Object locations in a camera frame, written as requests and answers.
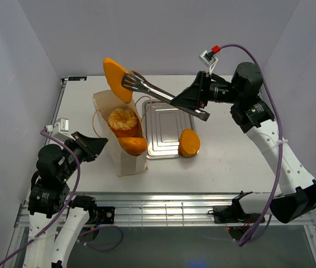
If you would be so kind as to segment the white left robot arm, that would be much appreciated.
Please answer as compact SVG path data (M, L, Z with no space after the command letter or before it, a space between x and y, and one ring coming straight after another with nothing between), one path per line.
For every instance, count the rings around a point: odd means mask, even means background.
M94 161L107 142L74 132L73 138L40 149L28 203L30 244L24 267L66 267L81 229L98 216L95 199L71 197L67 181L80 174L81 163Z

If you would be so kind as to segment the sugared flower bun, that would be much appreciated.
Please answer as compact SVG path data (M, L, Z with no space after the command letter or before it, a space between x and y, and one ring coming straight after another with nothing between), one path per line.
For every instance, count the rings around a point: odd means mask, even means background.
M116 108L110 113L108 126L117 138L135 137L139 129L135 112L123 108Z

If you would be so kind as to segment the beige paper bag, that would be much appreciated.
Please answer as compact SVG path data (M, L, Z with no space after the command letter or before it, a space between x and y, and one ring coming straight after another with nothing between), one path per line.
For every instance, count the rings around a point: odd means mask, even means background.
M94 116L100 125L100 134L108 139L107 147L118 176L135 175L148 169L147 141L142 130L142 119L138 114L136 103L125 103L111 90L93 94ZM116 109L132 111L137 118L137 132L128 137L118 137L109 126L109 116Z

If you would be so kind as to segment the long scored baguette loaf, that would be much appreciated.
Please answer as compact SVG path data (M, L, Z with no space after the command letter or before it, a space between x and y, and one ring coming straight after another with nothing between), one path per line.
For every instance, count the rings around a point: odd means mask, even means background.
M118 142L123 150L132 156L139 156L147 150L147 142L139 137L120 137Z

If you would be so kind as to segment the round smooth bun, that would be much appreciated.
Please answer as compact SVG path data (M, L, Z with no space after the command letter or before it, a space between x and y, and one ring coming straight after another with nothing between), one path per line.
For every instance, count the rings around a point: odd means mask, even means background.
M183 157L193 157L200 149L200 139L192 129L185 129L179 138L178 152Z

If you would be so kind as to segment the metal serving tongs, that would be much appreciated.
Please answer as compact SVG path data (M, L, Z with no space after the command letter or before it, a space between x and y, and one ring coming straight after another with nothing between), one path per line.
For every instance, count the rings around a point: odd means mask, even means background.
M151 84L141 74L137 73L136 71L130 71L129 73L125 74L122 78L121 86L132 92L140 92L151 97L154 97L202 121L206 122L210 116L208 112L203 111L200 108L187 108L181 105L173 104L171 101L175 98L174 95Z

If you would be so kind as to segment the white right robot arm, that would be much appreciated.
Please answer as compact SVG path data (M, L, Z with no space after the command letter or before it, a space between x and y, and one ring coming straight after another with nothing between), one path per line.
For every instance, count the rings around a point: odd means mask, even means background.
M279 176L281 194L273 197L268 212L280 222L289 223L316 208L316 179L303 167L287 141L279 138L276 117L258 95L263 81L258 66L249 62L236 67L230 82L200 71L192 85L170 104L206 121L201 110L208 102L230 103L235 123Z

